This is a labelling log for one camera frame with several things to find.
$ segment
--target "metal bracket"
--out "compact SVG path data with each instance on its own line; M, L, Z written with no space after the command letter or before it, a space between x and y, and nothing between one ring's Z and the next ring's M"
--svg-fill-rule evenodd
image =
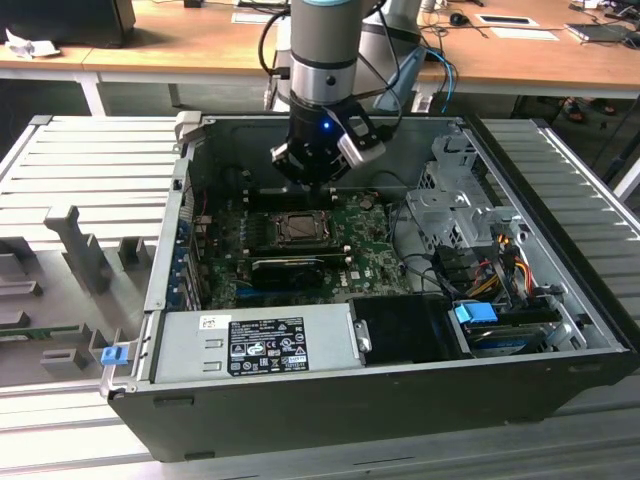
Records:
M178 145L192 142L204 136L202 112L180 112L173 127Z

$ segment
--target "desk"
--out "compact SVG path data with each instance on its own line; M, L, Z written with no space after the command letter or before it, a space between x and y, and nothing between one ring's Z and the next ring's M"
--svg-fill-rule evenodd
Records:
M565 23L590 23L588 15L569 10L567 0L487 0L481 8L472 3L453 3L473 25L483 25L475 14L530 17L540 27L564 28ZM422 24L449 26L451 12L424 14ZM507 95L586 96L635 98L640 92L637 65L640 52L622 45L583 44L570 32L552 31L558 41L498 38L482 29L485 39L472 28L448 30L443 38L447 58L459 71L458 92ZM438 46L433 34L427 41ZM433 92L441 78L429 67L421 75L420 90Z
M487 7L455 4L465 14L530 16L544 28L566 22L588 23L587 15L571 11L566 0L487 0ZM134 0L136 31L128 47L116 50L64 48L58 58L16 60L0 54L0 78L69 80L81 84L91 113L104 115L102 82L167 83L179 104L175 84L262 85L266 83L256 55L262 25L231 23L233 9L206 5L184 9L182 2L155 4ZM440 15L448 24L448 13ZM567 31L559 41L498 39L488 29L484 39L473 29L450 30L444 41L447 57L460 77L456 91L512 95L635 98L640 80L635 66L640 52L617 45L580 45ZM267 42L267 56L275 35ZM428 41L437 45L433 35ZM442 67L428 64L418 90L430 96L443 78Z

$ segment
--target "blue latch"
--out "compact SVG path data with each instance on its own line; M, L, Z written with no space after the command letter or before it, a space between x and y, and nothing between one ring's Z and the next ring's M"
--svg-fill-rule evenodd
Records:
M102 358L100 363L102 365L126 365L128 363L127 355L129 354L129 347L106 347L102 349Z
M498 317L490 303L463 303L454 310L460 323L497 322Z

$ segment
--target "paper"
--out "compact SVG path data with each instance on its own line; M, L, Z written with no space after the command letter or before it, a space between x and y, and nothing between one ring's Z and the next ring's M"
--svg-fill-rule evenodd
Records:
M526 28L491 27L491 31L499 38L520 38L525 40L559 40L547 30L532 30Z
M58 55L60 53L60 50L58 50L53 43L48 40L32 42L31 40L25 40L24 38L14 35L8 29L6 32L7 41L4 46L18 57L32 60L33 57L48 57L51 55Z

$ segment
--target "headphones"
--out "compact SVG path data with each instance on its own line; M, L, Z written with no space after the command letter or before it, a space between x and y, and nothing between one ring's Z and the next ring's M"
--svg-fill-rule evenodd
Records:
M469 17L467 17L466 15L463 15L461 13L453 13L449 17L449 23L454 27L461 27L463 25L467 25L468 23L471 23L471 21L469 20Z

